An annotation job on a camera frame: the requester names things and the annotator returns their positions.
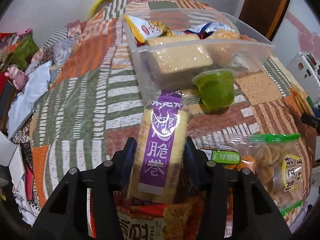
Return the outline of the green patterned box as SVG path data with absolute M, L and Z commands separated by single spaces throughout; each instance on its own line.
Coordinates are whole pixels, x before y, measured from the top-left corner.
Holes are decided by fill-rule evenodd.
M 12 64 L 25 71 L 38 49 L 32 29 L 21 33 L 1 33 L 1 72 Z

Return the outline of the purple label coconut roll pack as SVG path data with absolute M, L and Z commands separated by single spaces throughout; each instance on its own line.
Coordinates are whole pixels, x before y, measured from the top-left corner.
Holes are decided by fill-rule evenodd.
M 173 203 L 183 163 L 189 115 L 181 94 L 163 90 L 144 108 L 127 197 Z

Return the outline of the white appliance with stickers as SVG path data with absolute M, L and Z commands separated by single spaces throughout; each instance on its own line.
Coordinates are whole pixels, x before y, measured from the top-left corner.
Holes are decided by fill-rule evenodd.
M 286 66 L 287 70 L 308 93 L 313 104 L 319 103 L 319 78 L 313 70 L 306 56 L 300 51 Z

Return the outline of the yellow curved headboard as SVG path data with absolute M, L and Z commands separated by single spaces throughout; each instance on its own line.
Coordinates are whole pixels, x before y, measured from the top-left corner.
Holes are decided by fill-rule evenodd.
M 103 7 L 103 5 L 111 3 L 112 1 L 114 0 L 95 0 L 90 8 L 88 19 L 90 20 L 98 12 L 98 9 Z

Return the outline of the golden puffed rice bar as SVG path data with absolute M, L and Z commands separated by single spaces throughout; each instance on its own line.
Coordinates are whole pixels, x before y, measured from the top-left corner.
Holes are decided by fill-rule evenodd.
M 257 40 L 238 33 L 232 30 L 225 29 L 217 29 L 215 32 L 206 37 L 207 40 L 223 40 L 223 42 L 217 43 L 215 46 L 210 46 L 209 51 L 212 51 L 214 61 L 222 66 L 226 66 L 231 63 L 234 58 L 235 50 L 238 46 L 234 42 L 230 42 L 230 40 L 235 41 L 250 41 L 257 42 Z

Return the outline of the cat ear crisps bag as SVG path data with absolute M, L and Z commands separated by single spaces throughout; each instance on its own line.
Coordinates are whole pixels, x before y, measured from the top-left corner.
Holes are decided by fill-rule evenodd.
M 190 134 L 208 159 L 230 170 L 249 168 L 273 199 L 281 214 L 303 204 L 304 163 L 300 134 Z

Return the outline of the patchwork striped bed quilt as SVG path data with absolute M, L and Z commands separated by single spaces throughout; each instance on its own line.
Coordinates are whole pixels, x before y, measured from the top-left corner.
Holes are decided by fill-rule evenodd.
M 31 145 L 41 210 L 69 169 L 94 169 L 122 150 L 129 137 L 137 142 L 144 108 L 150 100 L 143 101 L 138 87 L 122 20 L 135 11 L 175 8 L 215 10 L 194 0 L 114 0 L 84 23 L 62 78 L 74 77 L 76 84 L 65 110 L 61 135 L 50 145 Z M 300 134 L 303 204 L 282 217 L 291 231 L 289 239 L 304 239 L 319 224 L 319 206 L 304 213 L 317 132 L 302 123 L 293 90 L 300 91 L 294 77 L 271 52 L 261 71 L 234 75 L 234 101 L 228 107 L 207 110 L 194 84 L 174 91 L 181 94 L 184 111 L 189 115 L 187 137 L 194 132 Z M 178 194 L 186 198 L 195 191 L 200 192 L 183 162 L 172 204 L 180 202 Z M 231 239 L 232 226 L 233 194 L 228 189 L 224 239 Z

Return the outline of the blue white snack bag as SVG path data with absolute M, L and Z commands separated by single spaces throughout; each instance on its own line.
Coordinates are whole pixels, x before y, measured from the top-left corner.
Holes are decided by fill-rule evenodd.
M 227 24 L 222 22 L 209 22 L 203 23 L 198 25 L 192 25 L 189 29 L 185 30 L 185 34 L 196 34 L 200 39 L 205 39 L 208 36 L 212 35 L 218 29 L 227 30 L 227 31 L 234 31 L 231 27 Z

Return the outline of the brown wooden door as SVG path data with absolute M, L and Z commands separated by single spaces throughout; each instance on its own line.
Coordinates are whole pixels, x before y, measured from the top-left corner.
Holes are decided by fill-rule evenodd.
M 291 0 L 244 0 L 240 20 L 272 40 Z

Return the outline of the yellow white snack bag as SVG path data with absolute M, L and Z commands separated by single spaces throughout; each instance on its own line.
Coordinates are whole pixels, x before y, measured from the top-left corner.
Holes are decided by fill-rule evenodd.
M 161 22 L 150 22 L 131 15 L 124 15 L 124 20 L 135 37 L 138 46 L 146 44 L 146 41 L 151 38 L 172 35 L 171 30 Z

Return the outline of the red spicy snack bag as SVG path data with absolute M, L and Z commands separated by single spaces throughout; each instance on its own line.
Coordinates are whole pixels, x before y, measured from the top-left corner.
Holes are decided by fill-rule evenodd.
M 195 239 L 199 231 L 206 193 L 192 192 L 179 203 L 130 202 L 124 191 L 114 192 L 123 239 Z

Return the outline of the cracker stack pack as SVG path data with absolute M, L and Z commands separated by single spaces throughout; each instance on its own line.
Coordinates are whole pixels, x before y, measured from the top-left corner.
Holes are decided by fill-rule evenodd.
M 296 90 L 293 90 L 292 93 L 293 93 L 293 99 L 300 113 L 314 116 L 313 110 L 309 105 L 308 101 L 306 100 L 306 98 L 304 97 L 303 93 Z

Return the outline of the checkered patchwork blanket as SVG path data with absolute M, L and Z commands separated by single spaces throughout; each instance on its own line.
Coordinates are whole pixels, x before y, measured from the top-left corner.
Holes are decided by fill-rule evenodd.
M 76 84 L 76 78 L 62 78 L 69 57 L 73 55 L 84 24 L 80 21 L 67 24 L 51 33 L 50 38 L 31 59 L 25 74 L 29 76 L 38 66 L 52 61 L 48 92 L 36 104 L 35 110 L 23 126 L 10 139 L 15 144 L 30 143 L 35 147 L 52 144 L 61 135 L 65 110 Z

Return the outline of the clear plastic storage bin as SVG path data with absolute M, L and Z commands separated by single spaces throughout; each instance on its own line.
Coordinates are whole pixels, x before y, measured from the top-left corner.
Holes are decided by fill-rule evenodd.
M 230 69 L 235 76 L 261 71 L 274 45 L 240 19 L 216 10 L 157 9 L 129 13 L 146 22 L 163 23 L 175 36 L 139 45 L 127 21 L 122 20 L 131 61 L 144 102 L 161 90 L 179 90 L 193 85 L 201 72 Z M 204 38 L 184 31 L 206 23 L 222 23 L 239 39 Z

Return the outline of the white plastic bag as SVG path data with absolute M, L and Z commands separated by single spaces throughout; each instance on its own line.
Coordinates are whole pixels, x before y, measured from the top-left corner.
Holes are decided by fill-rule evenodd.
M 29 74 L 23 92 L 18 93 L 8 111 L 8 139 L 10 140 L 23 126 L 35 110 L 36 104 L 48 92 L 50 81 L 50 67 L 48 61 Z

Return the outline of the pale wrapped cake block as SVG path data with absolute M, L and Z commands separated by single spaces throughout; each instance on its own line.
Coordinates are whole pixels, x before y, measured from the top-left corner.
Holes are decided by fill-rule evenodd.
M 199 41 L 196 34 L 151 38 L 148 66 L 160 89 L 181 89 L 192 86 L 192 79 L 213 65 L 206 48 L 189 41 Z

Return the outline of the green jelly cup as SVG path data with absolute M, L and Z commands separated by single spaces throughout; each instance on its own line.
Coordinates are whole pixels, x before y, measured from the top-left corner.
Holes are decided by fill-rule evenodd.
M 234 74 L 230 69 L 202 72 L 192 79 L 209 111 L 230 106 L 234 101 Z

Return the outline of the pink toy figure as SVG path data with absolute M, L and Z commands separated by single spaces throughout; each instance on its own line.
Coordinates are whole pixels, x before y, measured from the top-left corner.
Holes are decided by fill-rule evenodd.
M 15 64 L 12 64 L 7 68 L 5 76 L 13 81 L 14 87 L 17 90 L 23 90 L 28 82 L 28 76 L 20 70 Z

